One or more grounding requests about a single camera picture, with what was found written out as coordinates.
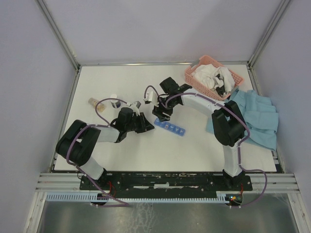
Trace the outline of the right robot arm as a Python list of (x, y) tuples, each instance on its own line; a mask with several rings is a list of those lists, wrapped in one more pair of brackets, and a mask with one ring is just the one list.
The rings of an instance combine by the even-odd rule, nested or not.
[(169, 121), (173, 108), (179, 104), (211, 118), (214, 136), (222, 144), (224, 151), (223, 184), (227, 189), (234, 190), (245, 176), (241, 166), (240, 145), (246, 123), (237, 103), (209, 98), (186, 83), (179, 86), (171, 77), (162, 81), (160, 86), (164, 91), (163, 95), (159, 95), (155, 89), (144, 93), (145, 103), (154, 105), (152, 114), (160, 122)]

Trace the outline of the blue weekly pill organizer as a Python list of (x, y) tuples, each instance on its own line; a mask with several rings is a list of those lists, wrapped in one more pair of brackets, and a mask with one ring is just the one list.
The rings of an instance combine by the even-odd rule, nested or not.
[(160, 122), (158, 118), (155, 119), (154, 124), (162, 129), (165, 129), (167, 131), (170, 131), (176, 135), (184, 136), (186, 133), (186, 130), (184, 128), (181, 128), (179, 126), (176, 126), (168, 121)]

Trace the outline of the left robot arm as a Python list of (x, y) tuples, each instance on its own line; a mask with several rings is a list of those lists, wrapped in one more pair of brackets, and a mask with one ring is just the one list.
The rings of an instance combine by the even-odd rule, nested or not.
[(107, 185), (107, 171), (92, 157), (96, 144), (120, 143), (129, 132), (146, 133), (154, 128), (144, 113), (138, 114), (129, 107), (123, 107), (110, 125), (75, 120), (57, 142), (55, 152), (89, 176), (96, 189), (103, 189)]

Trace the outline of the clear bottle of yellow capsules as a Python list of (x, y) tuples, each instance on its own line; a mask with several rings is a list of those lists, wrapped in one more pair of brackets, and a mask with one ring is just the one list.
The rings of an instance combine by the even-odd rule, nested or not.
[(99, 101), (95, 98), (90, 98), (88, 100), (88, 103), (100, 113), (102, 113), (106, 108), (106, 106), (103, 103), (99, 103)]

